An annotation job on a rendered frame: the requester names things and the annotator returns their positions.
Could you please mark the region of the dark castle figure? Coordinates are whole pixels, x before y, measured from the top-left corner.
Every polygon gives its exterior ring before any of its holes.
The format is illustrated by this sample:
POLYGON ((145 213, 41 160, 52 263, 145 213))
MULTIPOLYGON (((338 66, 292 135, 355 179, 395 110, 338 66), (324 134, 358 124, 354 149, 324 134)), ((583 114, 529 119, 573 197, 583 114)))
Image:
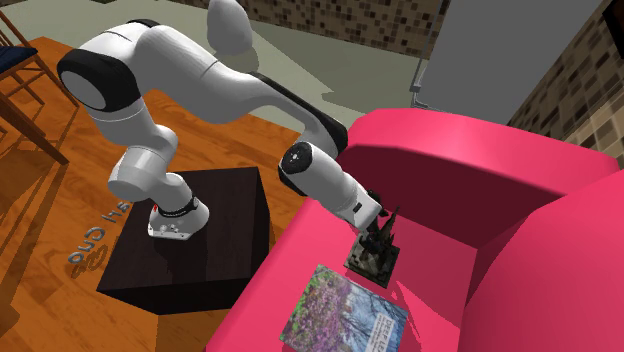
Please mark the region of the dark castle figure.
POLYGON ((383 226, 374 221, 365 231, 360 232, 344 262, 344 267, 379 285, 387 288, 394 270, 400 249, 393 244, 391 233, 397 212, 390 215, 383 226))

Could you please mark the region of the dark robot stand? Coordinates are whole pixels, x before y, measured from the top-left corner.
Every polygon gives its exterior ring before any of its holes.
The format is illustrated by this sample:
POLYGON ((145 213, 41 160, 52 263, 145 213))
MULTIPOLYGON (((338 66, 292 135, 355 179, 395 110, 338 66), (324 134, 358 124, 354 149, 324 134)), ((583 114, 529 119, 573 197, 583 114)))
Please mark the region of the dark robot stand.
POLYGON ((258 168, 184 171, 208 207, 187 240, 147 232, 151 200, 133 205, 98 292, 154 314, 231 308, 269 252, 270 213, 258 168))

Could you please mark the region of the flower cover book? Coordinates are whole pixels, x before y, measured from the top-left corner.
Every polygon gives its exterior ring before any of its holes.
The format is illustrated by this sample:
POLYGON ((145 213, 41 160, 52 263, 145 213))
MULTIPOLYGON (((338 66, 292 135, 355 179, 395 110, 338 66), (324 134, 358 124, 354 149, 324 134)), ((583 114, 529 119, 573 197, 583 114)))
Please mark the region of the flower cover book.
POLYGON ((280 340, 296 352, 398 352, 408 312, 320 264, 280 340))

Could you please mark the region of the grey refrigerator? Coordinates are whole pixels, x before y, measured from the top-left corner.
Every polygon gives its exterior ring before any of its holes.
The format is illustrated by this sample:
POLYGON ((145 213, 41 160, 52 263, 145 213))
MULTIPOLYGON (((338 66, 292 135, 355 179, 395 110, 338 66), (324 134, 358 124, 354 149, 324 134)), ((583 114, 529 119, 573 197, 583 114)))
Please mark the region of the grey refrigerator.
POLYGON ((451 0, 413 105, 505 124, 602 0, 451 0))

